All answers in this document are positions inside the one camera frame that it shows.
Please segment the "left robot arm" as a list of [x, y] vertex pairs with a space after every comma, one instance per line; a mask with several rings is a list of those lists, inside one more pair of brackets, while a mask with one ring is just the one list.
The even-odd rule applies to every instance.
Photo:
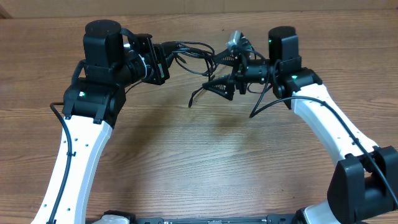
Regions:
[[153, 44], [112, 20], [88, 23], [85, 58], [72, 75], [57, 112], [63, 131], [58, 156], [35, 223], [84, 223], [101, 153], [133, 83], [161, 85], [177, 43]]

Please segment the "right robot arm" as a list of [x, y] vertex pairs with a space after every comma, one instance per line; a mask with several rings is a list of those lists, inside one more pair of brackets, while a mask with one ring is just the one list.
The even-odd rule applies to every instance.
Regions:
[[397, 151], [380, 147], [363, 134], [333, 101], [322, 79], [302, 65], [299, 37], [291, 26], [268, 33], [269, 55], [256, 52], [240, 32], [213, 60], [232, 72], [203, 84], [204, 89], [232, 100], [252, 83], [272, 90], [312, 129], [335, 167], [326, 199], [293, 215], [267, 217], [267, 223], [362, 223], [397, 210]]

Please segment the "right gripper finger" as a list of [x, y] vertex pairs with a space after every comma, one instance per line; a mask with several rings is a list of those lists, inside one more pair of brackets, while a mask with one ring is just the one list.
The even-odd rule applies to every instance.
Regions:
[[217, 64], [227, 66], [238, 66], [239, 65], [239, 52], [230, 51], [226, 49], [214, 56], [214, 62]]
[[212, 81], [202, 84], [205, 90], [216, 93], [223, 98], [232, 101], [235, 91], [235, 81], [231, 75], [225, 75]]

